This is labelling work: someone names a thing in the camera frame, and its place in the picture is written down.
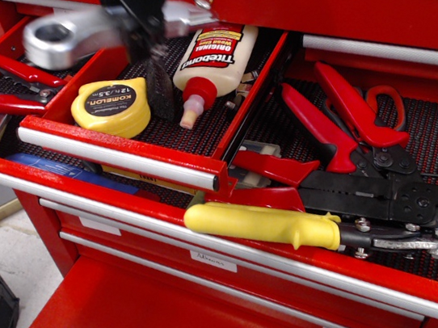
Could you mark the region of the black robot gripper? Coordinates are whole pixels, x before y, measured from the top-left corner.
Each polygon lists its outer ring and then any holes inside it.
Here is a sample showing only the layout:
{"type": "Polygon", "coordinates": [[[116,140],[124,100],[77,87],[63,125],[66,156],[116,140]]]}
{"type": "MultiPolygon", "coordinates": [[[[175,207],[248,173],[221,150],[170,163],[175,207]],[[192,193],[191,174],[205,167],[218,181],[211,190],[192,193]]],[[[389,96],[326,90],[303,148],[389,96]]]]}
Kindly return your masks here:
{"type": "MultiPolygon", "coordinates": [[[[132,59],[157,59],[165,53],[165,19],[162,13],[165,1],[100,0],[102,6],[121,6],[127,12],[121,35],[132,59]]],[[[162,65],[154,59],[145,64],[147,102],[155,116],[172,121],[177,111],[171,79],[162,65]]]]}

